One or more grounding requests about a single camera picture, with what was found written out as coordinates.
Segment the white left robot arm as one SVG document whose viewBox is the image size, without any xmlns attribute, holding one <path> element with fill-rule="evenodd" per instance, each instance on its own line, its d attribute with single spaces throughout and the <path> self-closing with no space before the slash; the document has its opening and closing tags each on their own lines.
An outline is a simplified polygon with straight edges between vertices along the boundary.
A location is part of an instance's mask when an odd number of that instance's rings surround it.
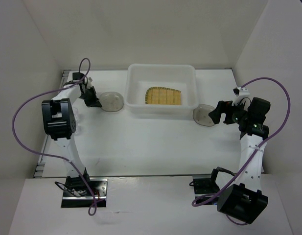
<svg viewBox="0 0 302 235">
<path fill-rule="evenodd" d="M 92 85 L 92 79 L 86 77 L 80 84 L 77 84 L 77 80 L 66 83 L 64 90 L 58 95 L 51 100 L 44 100 L 42 114 L 45 133 L 55 141 L 60 148 L 61 156 L 65 158 L 66 188 L 74 189 L 84 196 L 90 193 L 92 184 L 75 144 L 77 121 L 72 104 L 77 99 L 83 100 L 87 107 L 102 107 Z"/>
</svg>

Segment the white plastic bin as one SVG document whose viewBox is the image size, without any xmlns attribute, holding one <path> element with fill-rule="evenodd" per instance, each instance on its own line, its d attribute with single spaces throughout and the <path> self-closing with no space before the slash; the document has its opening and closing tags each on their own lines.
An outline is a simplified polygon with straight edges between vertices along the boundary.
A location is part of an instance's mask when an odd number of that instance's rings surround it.
<svg viewBox="0 0 302 235">
<path fill-rule="evenodd" d="M 181 104 L 146 104 L 145 95 L 152 87 L 181 92 Z M 192 119 L 199 105 L 196 72 L 191 65 L 131 64 L 124 92 L 126 108 L 139 118 Z"/>
</svg>

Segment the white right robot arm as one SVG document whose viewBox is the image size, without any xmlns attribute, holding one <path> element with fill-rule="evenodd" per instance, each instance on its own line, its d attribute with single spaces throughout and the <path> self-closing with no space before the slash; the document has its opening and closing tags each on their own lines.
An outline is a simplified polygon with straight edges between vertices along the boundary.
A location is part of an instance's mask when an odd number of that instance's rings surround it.
<svg viewBox="0 0 302 235">
<path fill-rule="evenodd" d="M 252 224 L 268 205 L 268 197 L 261 191 L 260 175 L 263 152 L 269 136 L 264 125 L 270 110 L 269 101 L 254 97 L 248 108 L 233 101 L 219 101 L 209 113 L 215 124 L 225 114 L 225 124 L 238 124 L 241 156 L 239 171 L 233 182 L 219 195 L 217 210 L 244 224 Z"/>
</svg>

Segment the woven bamboo tray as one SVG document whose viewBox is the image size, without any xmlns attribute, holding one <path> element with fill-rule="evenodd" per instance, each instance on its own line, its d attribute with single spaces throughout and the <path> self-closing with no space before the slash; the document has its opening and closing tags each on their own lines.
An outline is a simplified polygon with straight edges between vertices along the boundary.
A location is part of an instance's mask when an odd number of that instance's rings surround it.
<svg viewBox="0 0 302 235">
<path fill-rule="evenodd" d="M 151 87 L 146 91 L 145 104 L 181 105 L 181 91 L 166 87 Z"/>
</svg>

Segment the clear glass plate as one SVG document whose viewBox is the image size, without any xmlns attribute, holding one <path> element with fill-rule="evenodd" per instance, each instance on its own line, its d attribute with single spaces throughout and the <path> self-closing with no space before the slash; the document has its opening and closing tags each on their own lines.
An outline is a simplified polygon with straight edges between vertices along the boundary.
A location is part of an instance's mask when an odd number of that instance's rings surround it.
<svg viewBox="0 0 302 235">
<path fill-rule="evenodd" d="M 123 96 L 118 92 L 104 92 L 99 96 L 99 101 L 105 112 L 118 112 L 124 106 Z"/>
<path fill-rule="evenodd" d="M 212 127 L 215 123 L 212 121 L 209 113 L 212 112 L 215 108 L 206 104 L 199 104 L 197 108 L 193 110 L 193 119 L 194 121 L 202 126 Z"/>
</svg>

